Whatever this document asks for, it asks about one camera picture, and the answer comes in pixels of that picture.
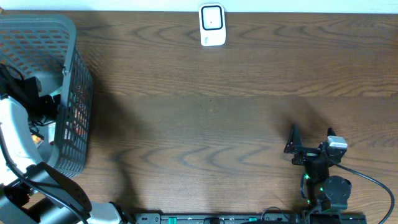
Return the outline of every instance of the white button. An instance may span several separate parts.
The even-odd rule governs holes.
[[[220,7],[204,7],[202,15],[205,29],[220,29],[222,27]]]

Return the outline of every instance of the laundry basket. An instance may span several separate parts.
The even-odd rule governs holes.
[[[76,27],[62,15],[0,16],[0,63],[14,78],[36,77],[40,95],[60,94],[56,122],[40,127],[43,161],[67,177],[85,165],[93,79],[76,48]]]

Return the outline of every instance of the white backdrop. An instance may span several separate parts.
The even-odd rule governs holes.
[[[398,0],[0,0],[4,9],[197,11],[218,2],[228,12],[398,13]]]

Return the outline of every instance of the wood grain surface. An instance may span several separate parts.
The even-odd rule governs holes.
[[[398,192],[398,15],[227,13],[226,44],[204,48],[197,13],[57,13],[76,24],[95,81],[74,178],[91,200],[132,212],[300,210],[303,167],[283,154],[293,123],[313,147],[332,126],[349,144],[342,164]],[[382,188],[331,175],[352,182],[349,212],[385,215]]]

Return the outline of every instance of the white rectangular device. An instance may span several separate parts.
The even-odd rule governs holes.
[[[223,45],[226,39],[224,7],[204,4],[199,8],[200,42],[203,46]]]

